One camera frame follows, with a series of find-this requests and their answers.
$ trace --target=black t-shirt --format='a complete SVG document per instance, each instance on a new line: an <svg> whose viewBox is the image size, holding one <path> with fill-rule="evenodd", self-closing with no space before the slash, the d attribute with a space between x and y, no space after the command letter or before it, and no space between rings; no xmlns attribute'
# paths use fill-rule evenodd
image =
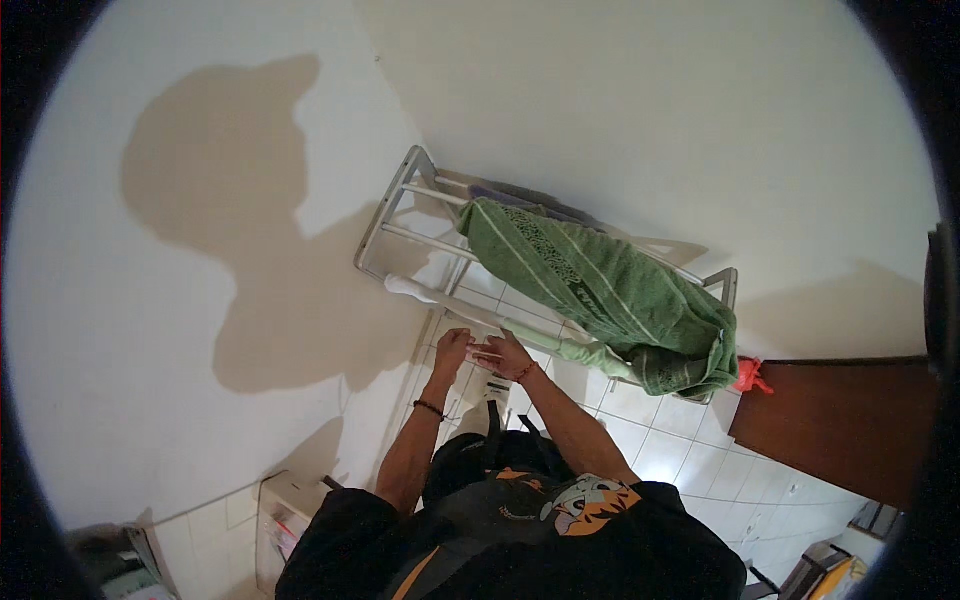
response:
<svg viewBox="0 0 960 600"><path fill-rule="evenodd" d="M429 502L412 517L362 490L328 494L276 598L733 600L743 591L743 563L686 513L673 486L590 474L559 480L504 465L538 462L519 436L508 436L497 468L485 472L482 438L461 438L438 452L431 473L456 479L458 489L428 495L439 487L428 484Z"/></svg>

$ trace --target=wooden door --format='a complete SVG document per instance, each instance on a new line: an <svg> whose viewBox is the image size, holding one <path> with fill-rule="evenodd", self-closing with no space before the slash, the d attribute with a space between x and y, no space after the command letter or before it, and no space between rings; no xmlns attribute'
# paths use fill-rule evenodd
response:
<svg viewBox="0 0 960 600"><path fill-rule="evenodd" d="M937 404L917 360L763 364L775 390L743 395L730 435L740 445L906 511Z"/></svg>

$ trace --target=man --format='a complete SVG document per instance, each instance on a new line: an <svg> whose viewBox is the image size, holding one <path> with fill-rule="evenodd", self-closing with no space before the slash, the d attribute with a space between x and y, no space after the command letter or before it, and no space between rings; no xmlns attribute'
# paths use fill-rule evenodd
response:
<svg viewBox="0 0 960 600"><path fill-rule="evenodd" d="M736 554L686 513L676 488L641 482L603 425L504 336L443 336L374 493L327 495L276 597L738 598L746 569ZM528 420L529 433L501 432L503 406L491 400L463 418L488 411L487 435L461 427L433 455L468 352L523 386L552 441Z"/></svg>

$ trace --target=wrist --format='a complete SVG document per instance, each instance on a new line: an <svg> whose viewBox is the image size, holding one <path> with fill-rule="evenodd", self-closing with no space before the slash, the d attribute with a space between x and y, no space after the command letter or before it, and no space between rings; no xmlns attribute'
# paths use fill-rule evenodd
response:
<svg viewBox="0 0 960 600"><path fill-rule="evenodd" d="M541 375L546 377L546 373L543 372L540 363L534 361L520 374L516 379L516 383L520 384L523 389L526 389L528 383L536 381Z"/></svg>
<svg viewBox="0 0 960 600"><path fill-rule="evenodd" d="M450 388L453 387L453 380L448 380L448 377L438 376L435 372L430 375L430 380L427 381L426 386L423 388L422 394L420 394L420 399L430 404L431 406L436 406L440 410L443 410L446 406L446 395L450 391Z"/></svg>

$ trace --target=striped green towel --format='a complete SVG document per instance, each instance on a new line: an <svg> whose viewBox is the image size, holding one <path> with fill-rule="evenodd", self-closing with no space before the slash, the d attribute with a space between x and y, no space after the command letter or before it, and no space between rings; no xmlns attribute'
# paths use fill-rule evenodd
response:
<svg viewBox="0 0 960 600"><path fill-rule="evenodd" d="M488 271L630 363L650 396L736 381L733 312L630 243L486 198L463 210L458 230Z"/></svg>

